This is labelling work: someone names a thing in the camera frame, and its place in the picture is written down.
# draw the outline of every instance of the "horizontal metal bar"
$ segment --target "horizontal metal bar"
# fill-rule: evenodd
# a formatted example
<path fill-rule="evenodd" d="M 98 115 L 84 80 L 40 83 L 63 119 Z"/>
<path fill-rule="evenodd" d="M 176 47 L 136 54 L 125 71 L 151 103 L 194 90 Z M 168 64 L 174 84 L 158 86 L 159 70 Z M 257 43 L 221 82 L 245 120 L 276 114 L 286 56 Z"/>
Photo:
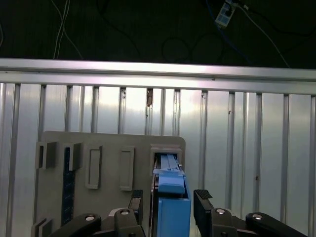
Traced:
<path fill-rule="evenodd" d="M 316 82 L 258 81 L 204 78 L 181 78 L 135 75 L 94 74 L 46 74 L 46 73 L 1 73 L 0 82 L 55 85 L 92 85 L 118 87 L 149 87 L 172 89 L 220 90 L 236 92 L 316 94 Z"/>
<path fill-rule="evenodd" d="M 103 73 L 316 81 L 316 70 L 206 65 L 0 59 L 0 71 Z"/>

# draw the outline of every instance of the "blue cable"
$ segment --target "blue cable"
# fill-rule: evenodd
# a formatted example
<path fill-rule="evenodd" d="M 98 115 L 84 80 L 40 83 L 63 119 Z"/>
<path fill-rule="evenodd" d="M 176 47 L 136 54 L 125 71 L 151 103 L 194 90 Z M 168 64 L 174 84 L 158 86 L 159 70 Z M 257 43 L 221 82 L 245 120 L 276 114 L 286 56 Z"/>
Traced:
<path fill-rule="evenodd" d="M 252 62 L 249 60 L 249 58 L 248 58 L 246 55 L 244 55 L 244 54 L 228 39 L 228 37 L 225 35 L 225 33 L 218 27 L 218 25 L 216 24 L 215 17 L 214 17 L 214 14 L 213 14 L 213 12 L 212 12 L 211 6 L 210 6 L 209 3 L 208 3 L 208 0 L 206 0 L 206 4 L 207 4 L 208 11 L 209 11 L 211 17 L 213 18 L 214 24 L 215 24 L 216 28 L 218 29 L 218 31 L 221 33 L 221 35 L 222 35 L 222 37 L 224 38 L 225 42 L 226 42 L 227 44 L 229 44 L 229 46 L 230 46 L 233 50 L 235 50 L 237 53 L 239 53 L 239 54 L 247 61 L 248 64 L 252 65 Z"/>

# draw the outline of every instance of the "blue block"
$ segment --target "blue block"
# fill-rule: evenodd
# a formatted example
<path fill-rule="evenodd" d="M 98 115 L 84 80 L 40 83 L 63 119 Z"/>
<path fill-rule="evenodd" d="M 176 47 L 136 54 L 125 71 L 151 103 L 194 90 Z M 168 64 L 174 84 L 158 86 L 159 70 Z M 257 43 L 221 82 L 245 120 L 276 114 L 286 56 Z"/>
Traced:
<path fill-rule="evenodd" d="M 186 190 L 188 198 L 158 199 L 157 237 L 189 237 L 191 194 Z"/>
<path fill-rule="evenodd" d="M 174 155 L 160 156 L 160 169 L 155 169 L 154 174 L 159 176 L 158 192 L 171 194 L 184 194 L 184 172 L 180 170 L 178 161 Z"/>

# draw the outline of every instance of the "rust spot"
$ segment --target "rust spot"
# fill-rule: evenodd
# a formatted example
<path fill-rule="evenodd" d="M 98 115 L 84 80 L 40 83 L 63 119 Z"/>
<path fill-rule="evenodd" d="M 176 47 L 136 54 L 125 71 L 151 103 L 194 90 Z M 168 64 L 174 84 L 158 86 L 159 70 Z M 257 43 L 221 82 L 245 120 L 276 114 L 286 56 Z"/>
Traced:
<path fill-rule="evenodd" d="M 148 89 L 147 90 L 147 106 L 149 107 L 152 104 L 153 104 L 153 89 Z"/>

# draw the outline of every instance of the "screw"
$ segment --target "screw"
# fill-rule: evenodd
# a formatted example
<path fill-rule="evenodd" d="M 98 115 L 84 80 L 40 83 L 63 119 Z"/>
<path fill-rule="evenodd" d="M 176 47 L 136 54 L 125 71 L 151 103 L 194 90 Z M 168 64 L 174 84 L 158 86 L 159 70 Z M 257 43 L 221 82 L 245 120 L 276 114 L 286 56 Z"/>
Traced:
<path fill-rule="evenodd" d="M 220 215 L 225 214 L 225 211 L 223 209 L 217 209 L 216 212 Z"/>
<path fill-rule="evenodd" d="M 128 210 L 123 210 L 120 212 L 122 215 L 128 215 L 129 214 L 129 211 Z"/>
<path fill-rule="evenodd" d="M 262 219 L 262 216 L 260 216 L 259 214 L 253 214 L 252 217 L 255 218 L 256 220 Z"/>
<path fill-rule="evenodd" d="M 86 221 L 92 221 L 92 220 L 94 220 L 94 216 L 87 216 L 87 217 L 85 218 L 85 220 L 86 220 Z"/>

